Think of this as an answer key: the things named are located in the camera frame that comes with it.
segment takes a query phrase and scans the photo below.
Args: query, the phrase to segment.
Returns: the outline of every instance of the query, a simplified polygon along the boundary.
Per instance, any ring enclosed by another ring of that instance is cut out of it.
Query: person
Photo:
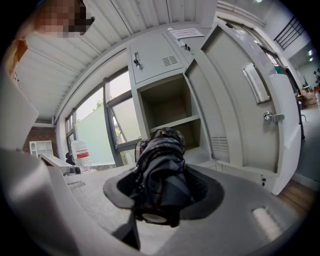
[[[16,68],[28,50],[27,36],[31,33],[51,35],[54,37],[74,37],[76,33],[84,35],[95,21],[87,13],[83,0],[41,0],[35,11],[20,26],[15,38],[7,49],[5,70],[18,85]]]

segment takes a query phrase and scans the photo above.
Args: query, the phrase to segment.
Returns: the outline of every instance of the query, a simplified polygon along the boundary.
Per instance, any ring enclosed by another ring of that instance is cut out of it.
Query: wooden floor
[[[316,196],[317,193],[315,191],[290,180],[277,197],[293,208],[303,218],[312,208]]]

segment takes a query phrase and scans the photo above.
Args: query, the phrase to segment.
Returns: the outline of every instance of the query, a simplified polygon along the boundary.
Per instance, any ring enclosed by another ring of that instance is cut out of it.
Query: brick wall
[[[30,132],[24,142],[24,145],[22,148],[23,152],[30,154],[29,142],[34,142],[34,141],[51,141],[53,155],[57,158],[59,157],[55,128],[32,127],[32,129],[30,130]]]

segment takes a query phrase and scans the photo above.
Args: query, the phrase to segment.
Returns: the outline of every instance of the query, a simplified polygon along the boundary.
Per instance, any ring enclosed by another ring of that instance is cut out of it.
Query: sky
[[[110,86],[110,97],[113,99],[131,89],[129,72],[123,73],[118,76],[114,80],[112,80],[109,84]],[[90,98],[88,98],[76,111],[77,119],[84,119],[88,116],[92,109],[96,107],[97,101],[103,99],[103,88],[99,89],[96,93],[94,93]]]

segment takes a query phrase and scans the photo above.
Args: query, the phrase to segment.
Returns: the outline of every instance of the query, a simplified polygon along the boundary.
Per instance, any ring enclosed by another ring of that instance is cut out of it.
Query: ceiling panel
[[[197,0],[84,0],[84,3],[87,12],[95,17],[85,35],[27,37],[29,49],[16,70],[18,86],[41,118],[55,115],[73,82],[108,48],[148,28],[194,21]]]

